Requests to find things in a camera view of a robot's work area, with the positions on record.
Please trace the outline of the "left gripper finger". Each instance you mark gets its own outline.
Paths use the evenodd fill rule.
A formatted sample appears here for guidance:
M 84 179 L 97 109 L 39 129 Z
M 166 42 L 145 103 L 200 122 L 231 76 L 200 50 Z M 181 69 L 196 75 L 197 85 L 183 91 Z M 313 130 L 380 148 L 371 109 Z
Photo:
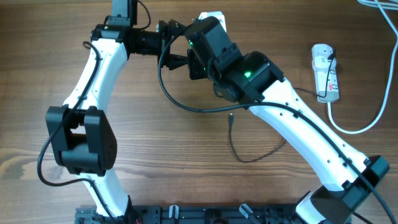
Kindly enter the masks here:
M 180 35 L 183 35 L 183 30 L 186 28 L 185 25 L 182 23 L 175 21 L 175 20 L 170 20 L 169 21 L 169 37 L 172 39 L 174 37 L 178 37 Z
M 188 63 L 188 57 L 183 55 L 169 55 L 169 61 L 167 62 L 167 67 L 169 70 L 174 70 L 176 68 L 182 67 Z

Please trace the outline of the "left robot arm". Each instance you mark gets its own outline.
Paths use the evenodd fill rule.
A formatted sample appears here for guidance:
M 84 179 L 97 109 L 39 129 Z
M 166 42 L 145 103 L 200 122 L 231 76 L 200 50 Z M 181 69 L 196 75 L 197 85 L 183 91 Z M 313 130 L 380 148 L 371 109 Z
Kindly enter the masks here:
M 70 96 L 52 106 L 45 116 L 55 162 L 82 182 L 96 207 L 89 216 L 98 223 L 137 223 L 130 196 L 123 190 L 114 169 L 118 150 L 116 136 L 106 116 L 119 73 L 131 54 L 155 55 L 170 69 L 187 63 L 166 45 L 181 33 L 177 21 L 160 22 L 155 32 L 137 26 L 139 1 L 114 1 L 111 15 L 91 32 L 83 46 L 90 56 Z

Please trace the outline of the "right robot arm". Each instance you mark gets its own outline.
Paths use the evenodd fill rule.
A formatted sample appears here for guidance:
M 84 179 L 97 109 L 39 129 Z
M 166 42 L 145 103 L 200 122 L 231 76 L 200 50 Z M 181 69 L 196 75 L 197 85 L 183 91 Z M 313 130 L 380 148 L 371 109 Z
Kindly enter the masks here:
M 223 97 L 278 131 L 310 164 L 321 186 L 295 211 L 305 223 L 345 223 L 387 174 L 381 156 L 365 156 L 344 142 L 298 96 L 263 53 L 242 54 L 220 21 L 207 17 L 185 32 L 190 69 L 209 78 Z

